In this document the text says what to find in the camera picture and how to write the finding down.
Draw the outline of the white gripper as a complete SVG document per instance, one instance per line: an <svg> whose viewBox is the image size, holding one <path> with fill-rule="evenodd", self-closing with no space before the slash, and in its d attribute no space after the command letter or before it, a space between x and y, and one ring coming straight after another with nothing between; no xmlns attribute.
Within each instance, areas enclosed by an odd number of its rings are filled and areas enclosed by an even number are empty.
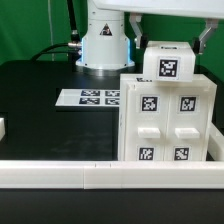
<svg viewBox="0 0 224 224"><path fill-rule="evenodd" d="M93 0L93 2L99 9L137 12L129 16L137 49L145 49L148 45L148 35L141 27L142 15L138 13L208 18L205 20L205 29L193 41L192 50L195 54L204 52L206 42L218 28L218 19L224 19L224 0Z"/></svg>

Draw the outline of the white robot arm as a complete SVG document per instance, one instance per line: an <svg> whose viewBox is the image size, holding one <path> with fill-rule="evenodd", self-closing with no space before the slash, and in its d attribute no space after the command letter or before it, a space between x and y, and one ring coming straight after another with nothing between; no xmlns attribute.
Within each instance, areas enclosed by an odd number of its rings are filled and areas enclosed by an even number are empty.
<svg viewBox="0 0 224 224"><path fill-rule="evenodd" d="M136 35L137 49L148 44L140 21L143 14L204 18L206 28L196 39L193 52L201 54L205 43L224 20L224 0L87 0L88 29L81 40L78 66L91 72L123 70L134 66L130 41L124 32L124 13Z"/></svg>

